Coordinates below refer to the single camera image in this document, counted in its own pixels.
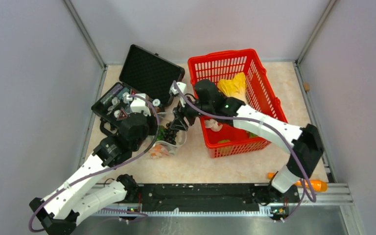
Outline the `napa cabbage toy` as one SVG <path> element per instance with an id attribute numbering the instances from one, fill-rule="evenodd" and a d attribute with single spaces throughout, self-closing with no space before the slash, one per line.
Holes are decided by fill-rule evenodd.
<path id="1" fill-rule="evenodd" d="M 234 97 L 245 104 L 248 104 L 246 98 L 246 75 L 244 72 L 237 73 L 233 79 L 221 79 L 217 83 L 217 88 L 227 97 Z"/>

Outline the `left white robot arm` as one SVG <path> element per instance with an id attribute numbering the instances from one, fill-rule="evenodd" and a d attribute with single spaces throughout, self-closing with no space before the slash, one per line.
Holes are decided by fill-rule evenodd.
<path id="1" fill-rule="evenodd" d="M 146 154 L 160 132 L 160 116 L 131 113 L 122 121 L 118 135 L 104 138 L 92 154 L 59 188 L 44 198 L 34 198 L 28 223 L 33 233 L 70 235 L 83 221 L 114 202 L 132 202 L 137 184 L 128 174 L 120 175 L 94 193 L 90 189 L 110 172 Z"/>

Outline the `clear zip top bag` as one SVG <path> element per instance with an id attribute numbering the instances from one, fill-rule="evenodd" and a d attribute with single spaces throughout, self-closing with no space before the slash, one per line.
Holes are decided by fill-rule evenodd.
<path id="1" fill-rule="evenodd" d="M 171 129 L 174 119 L 172 113 L 161 112 L 158 115 L 161 121 L 160 132 L 155 144 L 148 151 L 148 155 L 153 159 L 174 156 L 187 140 L 186 131 Z"/>

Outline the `orange fruit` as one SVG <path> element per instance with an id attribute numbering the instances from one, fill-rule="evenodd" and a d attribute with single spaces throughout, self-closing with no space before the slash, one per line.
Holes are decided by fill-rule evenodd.
<path id="1" fill-rule="evenodd" d="M 162 144 L 155 144 L 150 150 L 149 150 L 149 156 L 153 159 L 162 158 L 162 157 L 168 157 L 170 156 L 170 152 L 167 149 L 165 145 Z"/>

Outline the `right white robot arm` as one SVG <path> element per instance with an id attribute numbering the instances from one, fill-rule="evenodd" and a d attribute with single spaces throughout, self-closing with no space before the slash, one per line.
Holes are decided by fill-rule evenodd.
<path id="1" fill-rule="evenodd" d="M 255 110 L 240 99 L 227 97 L 209 80 L 195 84 L 197 98 L 188 99 L 182 82 L 173 82 L 170 94 L 180 97 L 176 118 L 184 127 L 193 125 L 197 117 L 210 117 L 236 129 L 263 138 L 290 155 L 288 162 L 269 183 L 268 197 L 280 202 L 300 179 L 309 180 L 324 154 L 319 130 L 312 124 L 292 125 Z"/>

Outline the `black grape bunch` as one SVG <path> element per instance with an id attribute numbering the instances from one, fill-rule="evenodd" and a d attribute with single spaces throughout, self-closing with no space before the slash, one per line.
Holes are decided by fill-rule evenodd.
<path id="1" fill-rule="evenodd" d="M 169 144 L 176 145 L 177 135 L 178 135 L 179 130 L 172 129 L 171 122 L 167 123 L 165 127 L 167 128 L 167 130 L 166 130 L 166 138 L 164 139 L 164 141 Z"/>

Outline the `white mushroom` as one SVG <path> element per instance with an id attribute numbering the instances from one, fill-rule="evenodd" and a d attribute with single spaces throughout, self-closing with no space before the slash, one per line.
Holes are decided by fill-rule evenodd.
<path id="1" fill-rule="evenodd" d="M 204 124 L 206 129 L 210 129 L 214 132 L 219 132 L 223 127 L 223 125 L 217 122 L 215 119 L 205 120 Z"/>

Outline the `green bell pepper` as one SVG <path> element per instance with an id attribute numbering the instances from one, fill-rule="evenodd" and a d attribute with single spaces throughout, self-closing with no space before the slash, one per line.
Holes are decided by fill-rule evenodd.
<path id="1" fill-rule="evenodd" d="M 158 134 L 158 141 L 163 141 L 166 138 L 166 130 L 167 128 L 164 126 L 160 126 L 159 134 Z"/>

